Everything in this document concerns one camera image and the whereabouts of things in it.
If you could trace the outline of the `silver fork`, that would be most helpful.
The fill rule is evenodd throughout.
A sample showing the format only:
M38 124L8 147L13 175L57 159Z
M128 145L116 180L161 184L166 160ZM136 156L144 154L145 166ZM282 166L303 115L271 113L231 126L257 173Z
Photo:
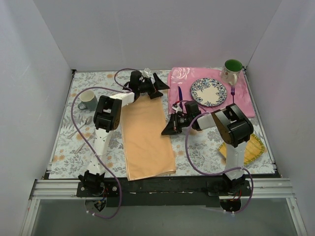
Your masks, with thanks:
M87 138L87 141L90 141L91 139L93 139L94 138L94 135L91 135L89 138ZM81 144L81 146L74 152L74 154L78 154L79 153L79 151L83 148L83 146L86 144L86 142L83 142L82 144Z

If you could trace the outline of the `blue floral plate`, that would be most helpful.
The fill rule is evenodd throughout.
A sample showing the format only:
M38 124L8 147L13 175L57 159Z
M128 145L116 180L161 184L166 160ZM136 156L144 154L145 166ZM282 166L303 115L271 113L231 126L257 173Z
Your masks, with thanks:
M205 107L216 107L227 99L227 90L218 80L201 78L194 81L190 87L192 98Z

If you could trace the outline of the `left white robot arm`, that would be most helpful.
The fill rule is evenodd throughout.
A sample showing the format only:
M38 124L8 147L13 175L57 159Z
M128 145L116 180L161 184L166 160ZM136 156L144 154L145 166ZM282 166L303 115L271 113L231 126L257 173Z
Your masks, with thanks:
M79 176L81 187L92 196L98 197L106 192L104 183L105 166L101 160L107 153L111 136L120 124L124 106L135 102L140 94L148 94L150 99L162 97L162 90L169 89L156 73L150 77L146 71L133 70L130 80L122 85L123 90L112 96L102 95L94 114L94 157L91 158L84 175Z

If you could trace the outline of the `floral mug green inside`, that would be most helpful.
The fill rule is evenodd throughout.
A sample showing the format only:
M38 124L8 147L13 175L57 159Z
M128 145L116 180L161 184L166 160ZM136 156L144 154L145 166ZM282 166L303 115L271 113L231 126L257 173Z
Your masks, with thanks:
M240 61L236 59L229 59L224 63L220 77L223 82L230 84L231 86L236 85L239 74L243 68Z

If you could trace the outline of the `pink floral placemat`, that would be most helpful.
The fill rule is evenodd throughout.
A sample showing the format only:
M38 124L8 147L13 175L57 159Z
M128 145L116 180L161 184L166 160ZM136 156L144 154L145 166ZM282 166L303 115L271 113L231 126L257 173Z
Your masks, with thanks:
M248 117L255 117L251 96L243 72L238 76L235 95L231 85L221 79L220 69L198 67L174 67L167 78L168 113L173 113L172 105L181 100L193 100L208 112L222 109L235 103Z

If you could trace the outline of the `aluminium frame rail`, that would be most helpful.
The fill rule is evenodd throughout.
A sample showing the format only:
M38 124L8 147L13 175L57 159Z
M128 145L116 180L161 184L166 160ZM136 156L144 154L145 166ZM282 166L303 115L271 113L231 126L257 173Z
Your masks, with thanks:
M137 181L120 180L124 195L157 193L204 193L210 197L228 199L231 194L225 191L211 191L206 178L157 178ZM87 190L81 188L78 180L37 180L32 188L31 199L95 199ZM257 178L247 182L241 190L241 197L248 198L293 198L295 193L287 178Z

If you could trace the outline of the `purple fork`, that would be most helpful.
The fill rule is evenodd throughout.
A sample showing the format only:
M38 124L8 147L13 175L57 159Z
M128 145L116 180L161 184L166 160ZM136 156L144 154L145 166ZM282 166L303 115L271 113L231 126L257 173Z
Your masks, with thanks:
M232 103L234 104L235 86L231 86Z

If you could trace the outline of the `grey mug white inside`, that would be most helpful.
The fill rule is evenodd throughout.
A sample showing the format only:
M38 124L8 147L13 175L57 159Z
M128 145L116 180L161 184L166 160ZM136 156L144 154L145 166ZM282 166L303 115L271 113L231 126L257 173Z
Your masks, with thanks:
M80 103L78 104L78 109L95 111L97 108L98 100L95 93L92 90L84 91L79 96Z

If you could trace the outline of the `orange satin napkin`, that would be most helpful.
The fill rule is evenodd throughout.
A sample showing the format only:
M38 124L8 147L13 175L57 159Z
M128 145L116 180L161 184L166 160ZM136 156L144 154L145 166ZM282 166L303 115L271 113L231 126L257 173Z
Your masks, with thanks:
M161 98L143 95L123 107L121 125L129 181L176 173L170 138L161 135L166 126Z

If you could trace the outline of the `purple knife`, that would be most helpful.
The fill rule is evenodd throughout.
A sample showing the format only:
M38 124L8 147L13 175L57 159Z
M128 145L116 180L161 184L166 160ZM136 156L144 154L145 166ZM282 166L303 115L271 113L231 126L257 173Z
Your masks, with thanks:
M178 95L179 95L179 106L183 110L183 105L182 105L183 95L182 95L182 90L180 86L178 86Z

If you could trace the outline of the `yellow bamboo mat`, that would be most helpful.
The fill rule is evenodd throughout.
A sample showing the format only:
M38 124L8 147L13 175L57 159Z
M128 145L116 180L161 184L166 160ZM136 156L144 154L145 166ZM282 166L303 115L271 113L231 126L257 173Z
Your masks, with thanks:
M226 145L222 143L218 149L221 154L221 163L226 164ZM245 149L244 165L248 165L258 159L265 152L265 146L257 135L251 134Z

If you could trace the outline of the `silver spoon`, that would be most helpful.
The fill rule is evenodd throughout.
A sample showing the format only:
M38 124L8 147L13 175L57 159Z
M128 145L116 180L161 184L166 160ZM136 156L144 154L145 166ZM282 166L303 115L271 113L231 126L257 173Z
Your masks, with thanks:
M86 125L89 125L91 122L92 122L93 118L92 116L89 116L85 119L85 122L78 128L78 129L81 129L83 128L84 126ZM71 139L75 134L77 133L77 131L74 131L73 133L71 133L70 135L68 135L68 139Z

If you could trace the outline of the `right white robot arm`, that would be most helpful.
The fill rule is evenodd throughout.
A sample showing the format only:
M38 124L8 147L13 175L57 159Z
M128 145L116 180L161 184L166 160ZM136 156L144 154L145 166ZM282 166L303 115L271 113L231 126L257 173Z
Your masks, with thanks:
M245 173L250 174L244 168L245 149L253 133L253 125L250 120L234 103L211 113L202 113L195 101L185 103L185 112L180 110L179 105L175 105L173 108L176 112L171 114L161 135L180 134L185 127L196 131L216 127L226 146L224 171L211 174L200 171L189 156L188 135L186 135L185 149L188 161L195 171L204 176L221 176L217 182L211 183L207 187L208 192L226 193L231 196L239 193L246 182Z

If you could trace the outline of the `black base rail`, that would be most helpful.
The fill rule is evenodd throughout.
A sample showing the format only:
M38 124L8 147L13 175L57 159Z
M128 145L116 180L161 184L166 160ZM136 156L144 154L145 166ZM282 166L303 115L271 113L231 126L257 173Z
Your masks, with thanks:
M106 198L108 207L123 206L191 206L219 207L220 197L231 198L235 193L250 195L248 180L238 189L229 189L221 176L154 177L129 181L125 177L80 177L77 197Z

